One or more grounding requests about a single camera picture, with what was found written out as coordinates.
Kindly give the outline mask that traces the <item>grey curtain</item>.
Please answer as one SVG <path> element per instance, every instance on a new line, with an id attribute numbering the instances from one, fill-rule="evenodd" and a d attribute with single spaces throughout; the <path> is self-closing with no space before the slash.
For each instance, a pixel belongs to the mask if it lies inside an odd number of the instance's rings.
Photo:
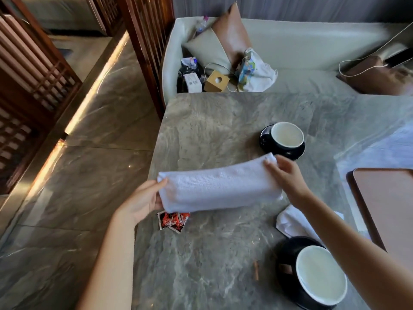
<path id="1" fill-rule="evenodd" d="M 219 17 L 236 2 L 244 19 L 410 23 L 413 0 L 172 0 L 176 18 Z"/>

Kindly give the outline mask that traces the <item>person's right hand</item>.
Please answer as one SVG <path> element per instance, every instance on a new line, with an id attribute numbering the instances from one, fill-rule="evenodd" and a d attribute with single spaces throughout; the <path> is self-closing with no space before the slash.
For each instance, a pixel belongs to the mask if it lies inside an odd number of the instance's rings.
<path id="1" fill-rule="evenodd" d="M 303 208 L 312 192 L 308 188 L 299 166 L 295 161 L 281 155 L 276 155 L 275 159 L 276 162 L 274 163 L 277 163 L 282 171 L 282 180 L 276 182 L 296 208 Z"/>

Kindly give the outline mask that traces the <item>black saucer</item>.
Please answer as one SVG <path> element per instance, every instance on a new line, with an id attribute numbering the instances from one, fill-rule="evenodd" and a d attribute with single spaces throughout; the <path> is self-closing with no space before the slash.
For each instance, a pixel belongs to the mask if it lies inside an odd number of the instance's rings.
<path id="1" fill-rule="evenodd" d="M 261 149 L 266 153 L 272 153 L 273 155 L 281 155 L 292 161 L 298 160 L 303 156 L 306 144 L 303 142 L 299 147 L 293 149 L 283 149 L 278 146 L 271 136 L 271 128 L 274 124 L 266 126 L 260 134 L 259 145 Z"/>
<path id="2" fill-rule="evenodd" d="M 285 295 L 304 310 L 331 310 L 334 306 L 325 306 L 313 300 L 301 286 L 295 271 L 298 254 L 304 248 L 315 245 L 324 247 L 320 242 L 306 237 L 295 236 L 283 242 L 276 259 L 276 276 Z"/>

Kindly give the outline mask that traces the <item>wooden tissue box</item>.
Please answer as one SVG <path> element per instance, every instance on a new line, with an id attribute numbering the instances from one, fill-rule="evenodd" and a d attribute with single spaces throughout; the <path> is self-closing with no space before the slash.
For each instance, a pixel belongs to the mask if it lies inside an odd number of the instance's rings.
<path id="1" fill-rule="evenodd" d="M 230 78 L 214 70 L 204 83 L 203 90 L 207 93 L 223 93 L 227 89 Z"/>

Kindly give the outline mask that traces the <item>brown and beige cushion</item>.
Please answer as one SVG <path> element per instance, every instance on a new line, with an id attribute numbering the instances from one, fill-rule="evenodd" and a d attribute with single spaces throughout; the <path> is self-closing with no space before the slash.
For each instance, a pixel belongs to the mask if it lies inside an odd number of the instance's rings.
<path id="1" fill-rule="evenodd" d="M 365 57 L 341 61 L 337 78 L 366 95 L 413 97 L 413 40 L 394 35 Z"/>
<path id="2" fill-rule="evenodd" d="M 230 75 L 252 48 L 252 42 L 242 22 L 238 4 L 217 18 L 202 34 L 183 44 L 192 57 L 196 57 L 207 73 L 217 70 Z"/>

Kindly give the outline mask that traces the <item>white printed plastic bag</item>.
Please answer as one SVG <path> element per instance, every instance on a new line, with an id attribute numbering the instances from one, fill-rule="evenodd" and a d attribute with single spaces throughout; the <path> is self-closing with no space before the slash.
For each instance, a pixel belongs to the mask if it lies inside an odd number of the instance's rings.
<path id="1" fill-rule="evenodd" d="M 237 90 L 242 93 L 262 93 L 275 83 L 278 72 L 265 63 L 253 48 L 244 52 L 244 57 L 235 70 Z"/>

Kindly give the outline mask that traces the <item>black bag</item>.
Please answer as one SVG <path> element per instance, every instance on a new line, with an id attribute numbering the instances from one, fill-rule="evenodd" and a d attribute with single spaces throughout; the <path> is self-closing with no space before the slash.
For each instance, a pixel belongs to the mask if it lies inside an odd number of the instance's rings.
<path id="1" fill-rule="evenodd" d="M 204 88 L 205 76 L 204 69 L 198 62 L 196 57 L 182 58 L 181 66 L 178 71 L 177 78 L 177 93 L 188 93 L 186 83 L 184 82 L 183 75 L 187 73 L 196 73 L 202 83 L 202 88 Z"/>

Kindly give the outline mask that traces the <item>beige sofa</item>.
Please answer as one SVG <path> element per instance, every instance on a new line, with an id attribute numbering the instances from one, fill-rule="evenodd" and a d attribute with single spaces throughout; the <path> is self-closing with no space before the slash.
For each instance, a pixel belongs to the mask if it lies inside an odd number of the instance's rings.
<path id="1" fill-rule="evenodd" d="M 184 44 L 202 16 L 175 20 L 162 68 L 163 100 L 177 95 L 177 78 Z M 266 93 L 357 95 L 337 78 L 339 62 L 367 56 L 407 24 L 325 23 L 242 19 L 255 52 L 276 69 L 278 77 Z M 413 47 L 413 25 L 379 51 L 383 58 Z"/>

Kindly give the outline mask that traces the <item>small white box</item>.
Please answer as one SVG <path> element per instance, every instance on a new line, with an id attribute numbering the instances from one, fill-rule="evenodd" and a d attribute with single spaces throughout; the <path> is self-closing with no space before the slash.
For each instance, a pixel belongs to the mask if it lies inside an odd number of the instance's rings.
<path id="1" fill-rule="evenodd" d="M 187 73 L 183 75 L 188 93 L 202 93 L 202 83 L 196 73 Z"/>

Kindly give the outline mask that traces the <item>person's right forearm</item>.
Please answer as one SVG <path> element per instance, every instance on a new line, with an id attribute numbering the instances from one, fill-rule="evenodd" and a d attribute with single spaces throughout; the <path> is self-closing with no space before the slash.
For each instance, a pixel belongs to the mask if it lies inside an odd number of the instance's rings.
<path id="1" fill-rule="evenodd" d="M 413 273 L 358 234 L 309 189 L 283 189 L 371 310 L 413 310 Z"/>

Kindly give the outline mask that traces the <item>brown tray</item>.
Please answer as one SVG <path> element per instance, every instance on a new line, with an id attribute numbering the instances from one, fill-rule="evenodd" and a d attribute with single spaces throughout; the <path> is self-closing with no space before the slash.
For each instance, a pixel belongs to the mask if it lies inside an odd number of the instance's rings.
<path id="1" fill-rule="evenodd" d="M 356 168 L 348 182 L 372 242 L 413 271 L 413 169 Z"/>

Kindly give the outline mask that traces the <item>person's left forearm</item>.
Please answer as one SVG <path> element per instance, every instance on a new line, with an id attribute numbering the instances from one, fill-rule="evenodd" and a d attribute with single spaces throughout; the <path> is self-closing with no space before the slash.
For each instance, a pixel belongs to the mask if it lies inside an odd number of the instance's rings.
<path id="1" fill-rule="evenodd" d="M 116 210 L 76 310 L 131 310 L 135 226 L 131 213 Z"/>

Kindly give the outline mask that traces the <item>black cup white inside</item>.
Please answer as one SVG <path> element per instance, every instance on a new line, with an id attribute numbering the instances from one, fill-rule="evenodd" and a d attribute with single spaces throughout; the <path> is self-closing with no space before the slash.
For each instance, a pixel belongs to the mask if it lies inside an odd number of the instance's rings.
<path id="1" fill-rule="evenodd" d="M 291 151 L 304 144 L 303 131 L 293 123 L 281 121 L 275 123 L 270 130 L 271 139 L 276 148 Z"/>
<path id="2" fill-rule="evenodd" d="M 303 248 L 297 255 L 295 271 L 304 291 L 324 306 L 337 305 L 347 294 L 347 276 L 324 247 Z"/>

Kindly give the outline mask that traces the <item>red snack packet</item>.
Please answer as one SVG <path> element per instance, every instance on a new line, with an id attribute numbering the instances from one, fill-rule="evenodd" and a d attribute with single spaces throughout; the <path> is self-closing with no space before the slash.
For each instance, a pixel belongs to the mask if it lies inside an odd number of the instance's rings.
<path id="1" fill-rule="evenodd" d="M 180 220 L 177 213 L 167 213 L 161 211 L 157 213 L 159 230 L 169 228 L 172 226 L 177 226 L 180 224 Z"/>
<path id="2" fill-rule="evenodd" d="M 180 234 L 183 231 L 183 227 L 189 217 L 190 217 L 190 213 L 180 213 L 180 212 L 173 213 L 172 218 L 171 218 L 171 225 L 169 226 L 169 229 Z"/>

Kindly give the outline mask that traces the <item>white towel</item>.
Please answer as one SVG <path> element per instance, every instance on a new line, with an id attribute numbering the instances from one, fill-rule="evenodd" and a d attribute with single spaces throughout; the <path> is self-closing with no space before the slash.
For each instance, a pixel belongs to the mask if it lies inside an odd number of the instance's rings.
<path id="1" fill-rule="evenodd" d="M 282 188 L 264 165 L 276 163 L 272 153 L 221 168 L 158 172 L 159 191 L 167 213 L 192 213 L 252 206 L 282 199 Z"/>

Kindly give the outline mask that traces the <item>person's left hand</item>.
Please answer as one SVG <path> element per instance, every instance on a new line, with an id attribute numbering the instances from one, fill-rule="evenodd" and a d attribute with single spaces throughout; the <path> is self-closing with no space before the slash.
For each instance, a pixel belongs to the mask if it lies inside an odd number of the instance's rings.
<path id="1" fill-rule="evenodd" d="M 141 184 L 116 210 L 116 217 L 122 222 L 136 226 L 154 211 L 164 210 L 159 192 L 154 192 L 156 180 L 149 180 Z"/>

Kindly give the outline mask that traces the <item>white paper napkin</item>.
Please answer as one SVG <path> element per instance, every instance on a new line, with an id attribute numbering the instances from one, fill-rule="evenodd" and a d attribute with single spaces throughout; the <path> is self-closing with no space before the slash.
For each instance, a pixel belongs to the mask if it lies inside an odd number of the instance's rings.
<path id="1" fill-rule="evenodd" d="M 359 239 L 345 222 L 342 214 L 334 212 L 318 199 L 297 203 L 302 209 L 289 205 L 277 216 L 276 228 L 289 238 L 307 236 L 323 244 L 333 255 L 339 247 Z"/>

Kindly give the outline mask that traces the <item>wooden lattice screen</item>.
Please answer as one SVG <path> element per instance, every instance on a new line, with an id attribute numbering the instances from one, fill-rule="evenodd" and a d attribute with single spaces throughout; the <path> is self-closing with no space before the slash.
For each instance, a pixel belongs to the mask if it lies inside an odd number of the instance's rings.
<path id="1" fill-rule="evenodd" d="M 22 0 L 0 0 L 0 195 L 27 170 L 82 81 Z"/>
<path id="2" fill-rule="evenodd" d="M 114 36 L 123 25 L 128 32 L 160 120 L 166 105 L 162 67 L 175 22 L 173 0 L 86 0 L 102 34 Z"/>

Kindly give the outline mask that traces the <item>clear plastic bottle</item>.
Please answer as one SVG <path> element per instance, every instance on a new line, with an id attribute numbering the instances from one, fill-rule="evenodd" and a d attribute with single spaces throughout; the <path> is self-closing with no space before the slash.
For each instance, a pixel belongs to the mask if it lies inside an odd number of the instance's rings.
<path id="1" fill-rule="evenodd" d="M 195 34 L 194 37 L 197 37 L 198 35 L 202 34 L 204 30 L 208 27 L 208 21 L 209 17 L 204 16 L 203 20 L 199 21 L 195 27 Z"/>

